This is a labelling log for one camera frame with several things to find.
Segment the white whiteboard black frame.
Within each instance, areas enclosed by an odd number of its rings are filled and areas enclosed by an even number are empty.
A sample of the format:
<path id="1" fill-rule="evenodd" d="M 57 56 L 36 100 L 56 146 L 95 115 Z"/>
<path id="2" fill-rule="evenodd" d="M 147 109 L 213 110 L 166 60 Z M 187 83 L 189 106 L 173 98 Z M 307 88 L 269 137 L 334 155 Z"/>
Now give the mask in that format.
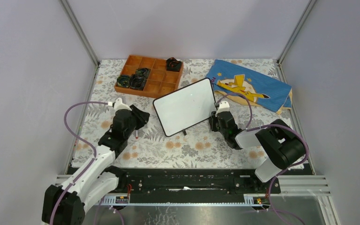
<path id="1" fill-rule="evenodd" d="M 216 111 L 211 81 L 204 78 L 153 100 L 165 136 L 170 137 L 207 120 Z"/>

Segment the aluminium frame post right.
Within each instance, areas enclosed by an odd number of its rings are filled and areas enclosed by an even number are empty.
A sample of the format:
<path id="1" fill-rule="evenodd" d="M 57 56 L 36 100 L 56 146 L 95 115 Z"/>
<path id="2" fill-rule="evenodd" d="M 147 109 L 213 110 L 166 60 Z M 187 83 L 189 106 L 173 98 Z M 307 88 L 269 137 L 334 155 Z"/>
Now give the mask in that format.
<path id="1" fill-rule="evenodd" d="M 291 49 L 294 41 L 296 40 L 300 30 L 302 29 L 304 23 L 306 22 L 306 20 L 308 19 L 310 13 L 312 12 L 312 10 L 314 9 L 316 3 L 318 2 L 318 0 L 309 0 L 307 3 L 307 6 L 305 7 L 301 17 L 299 18 L 291 36 L 289 37 L 284 49 L 282 50 L 282 52 L 280 53 L 278 59 L 277 59 L 277 64 L 282 64 L 282 62 L 285 60 L 289 50 Z"/>

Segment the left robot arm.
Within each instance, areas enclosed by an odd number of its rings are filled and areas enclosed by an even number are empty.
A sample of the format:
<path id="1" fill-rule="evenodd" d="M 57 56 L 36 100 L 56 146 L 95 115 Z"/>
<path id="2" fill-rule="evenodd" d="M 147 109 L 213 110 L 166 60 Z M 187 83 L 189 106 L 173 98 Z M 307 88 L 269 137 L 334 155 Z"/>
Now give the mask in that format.
<path id="1" fill-rule="evenodd" d="M 59 186 L 45 191 L 42 221 L 49 225 L 81 225 L 89 209 L 107 193 L 125 190 L 127 181 L 122 169 L 111 164 L 127 147 L 134 131 L 144 127 L 148 112 L 135 105 L 108 102 L 115 110 L 110 128 L 98 141 L 93 155 Z"/>

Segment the aluminium frame post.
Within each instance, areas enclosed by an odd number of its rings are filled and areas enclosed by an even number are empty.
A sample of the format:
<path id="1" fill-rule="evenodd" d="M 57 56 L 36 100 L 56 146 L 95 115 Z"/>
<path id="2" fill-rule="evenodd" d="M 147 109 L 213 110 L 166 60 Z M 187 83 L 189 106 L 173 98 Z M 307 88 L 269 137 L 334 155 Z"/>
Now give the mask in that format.
<path id="1" fill-rule="evenodd" d="M 304 23 L 306 22 L 306 20 L 308 19 L 310 13 L 312 12 L 312 10 L 314 9 L 316 3 L 318 2 L 318 0 L 309 0 L 307 3 L 307 6 L 305 7 L 301 17 L 299 18 L 291 36 L 289 37 L 284 49 L 282 50 L 282 52 L 280 53 L 278 59 L 277 59 L 277 64 L 282 64 L 282 62 L 285 60 L 289 50 L 291 49 L 294 41 L 296 40 L 300 30 L 302 29 Z"/>
<path id="2" fill-rule="evenodd" d="M 99 66 L 99 60 L 98 57 L 93 50 L 88 38 L 86 37 L 86 34 L 84 33 L 81 24 L 79 23 L 74 11 L 72 10 L 72 7 L 68 0 L 59 0 L 59 3 L 61 4 L 64 13 L 67 15 L 73 29 L 75 30 L 78 38 L 81 41 L 81 44 L 86 50 L 86 53 L 88 54 L 89 58 L 93 62 L 93 64 L 98 67 Z"/>

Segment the wooden compartment tray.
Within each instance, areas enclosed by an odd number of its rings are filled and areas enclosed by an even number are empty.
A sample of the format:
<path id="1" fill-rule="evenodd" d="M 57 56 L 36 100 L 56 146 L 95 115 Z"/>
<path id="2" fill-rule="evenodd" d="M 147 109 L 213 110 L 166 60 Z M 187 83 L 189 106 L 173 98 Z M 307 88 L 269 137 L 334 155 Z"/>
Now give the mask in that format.
<path id="1" fill-rule="evenodd" d="M 129 55 L 114 89 L 118 93 L 159 98 L 178 89 L 183 61 Z"/>

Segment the blue pikachu cloth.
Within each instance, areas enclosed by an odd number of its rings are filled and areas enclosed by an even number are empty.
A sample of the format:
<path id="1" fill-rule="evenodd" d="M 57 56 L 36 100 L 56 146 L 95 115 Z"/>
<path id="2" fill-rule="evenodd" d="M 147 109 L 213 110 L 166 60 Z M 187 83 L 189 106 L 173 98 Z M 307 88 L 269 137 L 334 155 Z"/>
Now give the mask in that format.
<path id="1" fill-rule="evenodd" d="M 214 91 L 223 95 L 230 92 L 241 94 L 241 97 L 230 97 L 239 104 L 247 105 L 247 98 L 251 105 L 261 106 L 275 113 L 292 107 L 293 93 L 290 85 L 249 68 L 215 60 L 206 77 L 213 83 Z"/>

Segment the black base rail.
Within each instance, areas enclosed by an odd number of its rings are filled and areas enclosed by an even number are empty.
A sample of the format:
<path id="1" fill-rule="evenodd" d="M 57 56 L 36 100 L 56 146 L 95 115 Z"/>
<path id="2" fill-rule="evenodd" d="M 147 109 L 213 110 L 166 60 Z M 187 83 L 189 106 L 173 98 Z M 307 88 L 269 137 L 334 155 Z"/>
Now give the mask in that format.
<path id="1" fill-rule="evenodd" d="M 253 169 L 148 169 L 110 166 L 119 177 L 110 194 L 124 194 L 130 204 L 242 203 L 244 195 L 283 194 L 285 186 L 261 183 Z"/>

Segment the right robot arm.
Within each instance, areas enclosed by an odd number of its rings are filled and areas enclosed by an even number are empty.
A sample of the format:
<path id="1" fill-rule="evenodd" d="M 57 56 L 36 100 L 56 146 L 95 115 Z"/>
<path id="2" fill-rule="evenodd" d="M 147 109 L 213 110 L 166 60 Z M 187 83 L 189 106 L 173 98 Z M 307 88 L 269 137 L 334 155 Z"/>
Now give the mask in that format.
<path id="1" fill-rule="evenodd" d="M 227 145 L 236 150 L 261 146 L 266 159 L 255 169 L 250 187 L 262 193 L 269 186 L 269 180 L 288 169 L 302 156 L 308 157 L 308 146 L 304 139 L 282 120 L 247 130 L 238 128 L 231 112 L 212 112 L 210 129 L 220 132 Z"/>

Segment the aluminium frame post left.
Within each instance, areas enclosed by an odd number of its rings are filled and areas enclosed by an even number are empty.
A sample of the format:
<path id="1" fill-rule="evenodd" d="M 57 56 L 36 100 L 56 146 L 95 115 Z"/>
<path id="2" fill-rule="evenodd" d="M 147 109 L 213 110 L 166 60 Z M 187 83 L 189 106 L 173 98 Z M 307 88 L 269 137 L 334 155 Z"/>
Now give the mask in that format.
<path id="1" fill-rule="evenodd" d="M 72 10 L 72 7 L 68 0 L 59 0 L 59 3 L 61 4 L 64 13 L 67 15 L 73 29 L 75 30 L 78 38 L 81 41 L 81 44 L 86 50 L 86 53 L 88 54 L 89 58 L 93 62 L 93 64 L 98 67 L 99 66 L 99 60 L 98 57 L 93 50 L 88 38 L 86 37 L 86 34 L 84 33 L 81 24 L 79 23 L 74 11 Z"/>

